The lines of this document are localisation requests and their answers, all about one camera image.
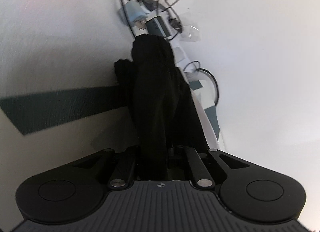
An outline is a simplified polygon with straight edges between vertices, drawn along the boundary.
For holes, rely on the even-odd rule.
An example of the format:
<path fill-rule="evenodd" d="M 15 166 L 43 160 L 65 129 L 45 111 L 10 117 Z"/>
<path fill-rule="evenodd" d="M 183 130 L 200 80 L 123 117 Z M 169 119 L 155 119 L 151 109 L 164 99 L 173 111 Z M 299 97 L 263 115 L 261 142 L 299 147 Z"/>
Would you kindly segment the black and white jacket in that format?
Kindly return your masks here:
<path fill-rule="evenodd" d="M 116 61 L 114 71 L 127 110 L 137 178 L 187 179 L 186 149 L 205 153 L 208 145 L 172 47 L 160 36 L 142 34 L 133 41 L 131 57 Z"/>

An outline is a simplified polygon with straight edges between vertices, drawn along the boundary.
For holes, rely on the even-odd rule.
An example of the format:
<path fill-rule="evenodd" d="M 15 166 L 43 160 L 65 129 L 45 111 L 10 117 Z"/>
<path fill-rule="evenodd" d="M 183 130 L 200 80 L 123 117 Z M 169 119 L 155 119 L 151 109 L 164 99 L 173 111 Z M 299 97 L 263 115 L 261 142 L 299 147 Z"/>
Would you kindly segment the geometric patterned table cloth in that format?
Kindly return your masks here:
<path fill-rule="evenodd" d="M 204 109 L 192 90 L 191 95 L 208 149 L 218 148 L 216 135 Z M 118 83 L 114 86 L 6 97 L 1 99 L 1 110 L 22 135 L 110 112 L 110 116 L 101 122 L 102 131 L 93 139 L 92 146 L 96 150 L 112 148 L 116 152 L 123 152 L 130 147 L 127 110 Z"/>

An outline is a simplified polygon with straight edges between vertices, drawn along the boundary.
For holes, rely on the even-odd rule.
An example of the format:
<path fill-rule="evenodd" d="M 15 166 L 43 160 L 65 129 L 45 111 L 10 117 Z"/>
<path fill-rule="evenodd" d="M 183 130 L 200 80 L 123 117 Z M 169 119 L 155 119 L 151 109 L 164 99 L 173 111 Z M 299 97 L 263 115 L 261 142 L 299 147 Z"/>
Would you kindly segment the small grey charger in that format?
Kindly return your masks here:
<path fill-rule="evenodd" d="M 145 26 L 150 35 L 160 36 L 162 38 L 171 36 L 171 32 L 168 30 L 161 16 L 156 16 L 146 21 Z"/>

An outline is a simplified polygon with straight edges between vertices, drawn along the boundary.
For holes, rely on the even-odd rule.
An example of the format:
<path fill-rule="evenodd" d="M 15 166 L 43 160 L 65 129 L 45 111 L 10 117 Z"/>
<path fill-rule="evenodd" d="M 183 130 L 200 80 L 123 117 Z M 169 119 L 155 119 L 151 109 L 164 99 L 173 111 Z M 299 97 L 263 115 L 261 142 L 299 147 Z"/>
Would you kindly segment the light blue adapter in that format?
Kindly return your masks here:
<path fill-rule="evenodd" d="M 148 13 L 136 1 L 129 1 L 123 6 L 124 23 L 127 26 L 134 26 L 136 22 L 148 18 Z"/>

